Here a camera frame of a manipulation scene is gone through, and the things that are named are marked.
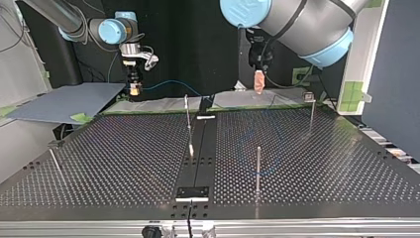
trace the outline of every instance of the white panel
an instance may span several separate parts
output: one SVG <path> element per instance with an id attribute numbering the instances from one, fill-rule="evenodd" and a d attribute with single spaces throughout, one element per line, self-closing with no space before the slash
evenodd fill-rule
<path id="1" fill-rule="evenodd" d="M 53 128 L 56 126 L 54 123 L 0 119 L 0 182 L 45 152 L 48 143 L 54 140 Z"/>
<path id="2" fill-rule="evenodd" d="M 383 1 L 381 7 L 365 8 L 358 15 L 354 28 L 355 39 L 347 58 L 339 105 L 347 81 L 362 81 L 364 83 L 363 92 L 368 92 L 368 83 L 370 82 L 388 2 L 388 0 Z M 364 105 L 364 103 L 360 103 L 357 112 L 339 110 L 339 113 L 341 115 L 361 115 Z"/>
<path id="3" fill-rule="evenodd" d="M 0 3 L 15 11 L 12 0 L 1 0 Z M 9 20 L 17 33 L 22 32 L 16 20 L 4 11 L 0 11 L 0 14 Z M 12 46 L 19 39 L 1 18 L 0 36 L 0 50 Z M 0 53 L 0 107 L 23 101 L 47 90 L 32 48 L 20 43 L 15 48 Z"/>

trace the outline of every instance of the pink object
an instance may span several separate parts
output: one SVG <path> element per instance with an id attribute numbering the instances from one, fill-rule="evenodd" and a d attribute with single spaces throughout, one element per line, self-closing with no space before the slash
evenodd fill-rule
<path id="1" fill-rule="evenodd" d="M 265 76 L 261 70 L 257 70 L 254 74 L 254 91 L 257 94 L 262 94 L 265 88 Z"/>

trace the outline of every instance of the blue cable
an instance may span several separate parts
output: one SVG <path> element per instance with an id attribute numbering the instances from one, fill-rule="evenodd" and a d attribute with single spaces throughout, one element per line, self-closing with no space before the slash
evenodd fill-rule
<path id="1" fill-rule="evenodd" d="M 143 88 L 144 91 L 150 91 L 150 90 L 154 90 L 160 86 L 163 86 L 165 84 L 168 83 L 177 83 L 177 84 L 181 84 L 183 86 L 185 86 L 186 88 L 188 88 L 189 90 L 191 90 L 192 92 L 194 92 L 197 96 L 202 96 L 199 92 L 197 92 L 194 88 L 192 88 L 190 85 L 188 85 L 187 83 L 183 82 L 183 81 L 178 81 L 178 80 L 167 80 L 167 81 L 163 81 L 161 83 L 156 84 L 155 86 L 151 86 L 151 87 L 145 87 Z"/>

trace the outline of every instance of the black perforated table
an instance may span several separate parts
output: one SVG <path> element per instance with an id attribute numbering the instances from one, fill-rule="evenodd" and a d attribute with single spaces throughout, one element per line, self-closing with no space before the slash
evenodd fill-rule
<path id="1" fill-rule="evenodd" d="M 311 109 L 106 115 L 0 185 L 2 221 L 416 219 L 420 176 L 342 117 Z M 257 193 L 257 147 L 262 148 Z M 209 201 L 175 202 L 179 187 Z"/>

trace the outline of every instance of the vertical metal post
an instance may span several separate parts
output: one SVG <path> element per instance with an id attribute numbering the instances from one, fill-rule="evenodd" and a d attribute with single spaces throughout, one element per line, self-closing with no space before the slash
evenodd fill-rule
<path id="1" fill-rule="evenodd" d="M 260 195 L 262 148 L 257 147 L 257 195 Z"/>
<path id="2" fill-rule="evenodd" d="M 194 157 L 194 147 L 192 146 L 192 132 L 191 132 L 191 121 L 189 116 L 189 104 L 188 104 L 188 95 L 185 95 L 184 97 L 184 103 L 185 103 L 185 110 L 186 110 L 186 120 L 187 120 L 187 128 L 188 128 L 188 136 L 189 136 L 189 142 L 188 142 L 188 148 L 189 148 L 189 155 L 191 158 Z"/>
<path id="3" fill-rule="evenodd" d="M 312 128 L 312 123 L 314 121 L 314 115 L 315 115 L 315 104 L 316 104 L 316 100 L 314 100 L 312 102 L 312 111 L 311 111 L 311 128 Z"/>
<path id="4" fill-rule="evenodd" d="M 61 171 L 61 167 L 59 166 L 58 160 L 56 159 L 53 148 L 50 148 L 50 154 L 52 155 L 52 160 L 53 160 L 53 163 L 55 164 L 56 169 Z"/>

